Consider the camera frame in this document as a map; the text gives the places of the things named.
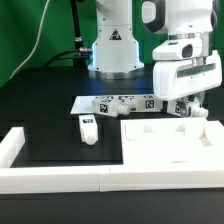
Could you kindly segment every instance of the black table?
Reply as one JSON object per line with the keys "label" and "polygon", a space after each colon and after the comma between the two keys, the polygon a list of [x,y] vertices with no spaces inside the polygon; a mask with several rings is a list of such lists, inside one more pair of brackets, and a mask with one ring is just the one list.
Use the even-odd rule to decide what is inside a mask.
{"label": "black table", "polygon": [[[25,129],[26,143],[12,167],[122,164],[121,119],[173,116],[96,115],[99,141],[87,146],[72,105],[76,96],[150,93],[150,65],[119,81],[71,67],[26,69],[0,89],[0,140],[11,127]],[[222,88],[208,91],[209,120],[224,120],[223,96]],[[0,195],[0,223],[224,223],[223,205],[224,189]]]}

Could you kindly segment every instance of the white object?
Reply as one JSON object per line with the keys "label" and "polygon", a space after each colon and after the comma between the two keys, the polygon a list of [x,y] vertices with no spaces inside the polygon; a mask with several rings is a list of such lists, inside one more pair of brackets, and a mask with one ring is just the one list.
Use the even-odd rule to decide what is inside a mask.
{"label": "white object", "polygon": [[96,0],[98,37],[93,44],[89,70],[128,73],[144,67],[132,34],[132,0]]}
{"label": "white object", "polygon": [[[192,48],[192,54],[184,57],[184,49]],[[153,50],[153,59],[156,61],[183,60],[199,57],[202,53],[201,38],[189,38],[181,40],[167,40]]]}
{"label": "white object", "polygon": [[144,1],[142,19],[153,33],[167,33],[169,40],[153,51],[154,94],[170,101],[219,86],[221,61],[210,55],[213,0]]}
{"label": "white object", "polygon": [[160,100],[173,100],[219,86],[222,82],[221,60],[217,51],[206,58],[208,71],[178,75],[191,69],[192,60],[157,62],[153,70],[154,94]]}
{"label": "white object", "polygon": [[131,112],[129,105],[122,104],[121,100],[98,97],[92,102],[93,112],[106,116],[117,117],[119,114],[128,115]]}
{"label": "white object", "polygon": [[160,112],[163,109],[163,102],[153,94],[145,95],[104,95],[104,96],[77,96],[73,104],[71,114],[92,114],[92,101],[97,97],[106,99],[116,99],[116,100],[129,100],[129,99],[139,99],[137,100],[139,104],[135,106],[136,108],[131,110],[131,112]]}
{"label": "white object", "polygon": [[80,115],[79,128],[82,142],[94,145],[98,141],[98,129],[94,115]]}
{"label": "white object", "polygon": [[46,4],[45,4],[45,7],[44,7],[44,11],[43,11],[43,15],[42,15],[42,18],[41,18],[41,21],[40,21],[40,27],[39,27],[39,31],[38,31],[38,35],[37,35],[37,40],[36,40],[36,43],[34,45],[34,48],[33,50],[31,51],[31,53],[29,54],[29,56],[25,59],[24,62],[21,63],[21,65],[19,65],[19,67],[17,67],[15,69],[15,71],[11,74],[10,76],[10,79],[16,75],[16,73],[32,58],[32,56],[34,55],[38,45],[39,45],[39,42],[40,42],[40,37],[41,37],[41,34],[42,34],[42,30],[43,30],[43,26],[44,26],[44,21],[45,21],[45,17],[46,17],[46,14],[47,14],[47,10],[48,10],[48,7],[49,7],[49,4],[50,4],[50,1],[51,0],[47,0],[46,1]]}
{"label": "white object", "polygon": [[[153,22],[157,17],[162,19],[162,15],[157,14],[156,6],[152,1],[143,3],[142,19],[144,23]],[[165,0],[164,7],[164,21],[159,21],[160,23],[164,22],[164,25],[156,33],[168,32],[168,35],[176,35],[212,31],[210,19],[213,0],[203,0],[203,4],[201,1],[195,0]]]}
{"label": "white object", "polygon": [[[209,115],[209,111],[207,109],[204,109],[203,107],[201,107],[201,103],[199,102],[199,99],[197,97],[195,97],[193,102],[187,101],[185,106],[186,106],[186,110],[187,110],[186,111],[187,117],[207,118]],[[181,117],[180,108],[178,106],[177,100],[168,101],[167,113]]]}
{"label": "white object", "polygon": [[9,168],[24,143],[22,128],[10,132],[0,144],[0,194],[224,187],[219,122],[127,120],[121,133],[123,165]]}
{"label": "white object", "polygon": [[23,128],[12,128],[0,144],[0,168],[9,168],[25,143]]}
{"label": "white object", "polygon": [[160,110],[163,108],[162,101],[156,99],[153,95],[126,98],[123,103],[129,105],[132,110],[134,109],[138,112],[145,112],[147,110],[152,112],[155,109],[157,110],[157,108]]}

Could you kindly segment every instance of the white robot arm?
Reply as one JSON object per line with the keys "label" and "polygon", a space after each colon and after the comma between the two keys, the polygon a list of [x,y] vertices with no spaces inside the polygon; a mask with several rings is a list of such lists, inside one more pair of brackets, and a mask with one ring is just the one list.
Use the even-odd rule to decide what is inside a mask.
{"label": "white robot arm", "polygon": [[153,51],[156,97],[180,99],[221,84],[221,61],[210,48],[213,0],[145,0],[142,19],[168,40]]}
{"label": "white robot arm", "polygon": [[143,68],[133,37],[132,0],[96,0],[98,37],[89,70],[105,79],[123,79]]}

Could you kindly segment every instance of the green wall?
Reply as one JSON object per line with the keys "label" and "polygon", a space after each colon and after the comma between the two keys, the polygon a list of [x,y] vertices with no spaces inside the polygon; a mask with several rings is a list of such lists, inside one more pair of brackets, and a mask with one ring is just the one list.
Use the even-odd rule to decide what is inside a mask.
{"label": "green wall", "polygon": [[[14,69],[29,55],[37,36],[46,0],[0,1],[0,86]],[[142,0],[133,0],[134,36],[140,43],[140,58],[151,63],[151,51],[165,36],[149,35],[141,22]],[[84,44],[91,46],[96,39],[95,1],[78,3]],[[214,48],[224,59],[224,12],[214,33]],[[51,0],[38,50],[25,67],[41,66],[51,56],[73,48],[73,24],[69,0]]]}

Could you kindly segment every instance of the small white block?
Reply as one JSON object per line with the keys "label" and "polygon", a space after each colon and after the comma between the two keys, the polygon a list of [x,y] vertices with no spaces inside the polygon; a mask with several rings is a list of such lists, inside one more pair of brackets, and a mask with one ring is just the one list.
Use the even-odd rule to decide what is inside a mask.
{"label": "small white block", "polygon": [[0,144],[0,168],[9,168],[25,143],[23,128],[12,128]]}
{"label": "small white block", "polygon": [[224,128],[219,121],[208,122],[204,134],[212,146],[224,145]]}
{"label": "small white block", "polygon": [[94,115],[79,116],[79,128],[82,142],[94,145],[98,141],[97,123]]}

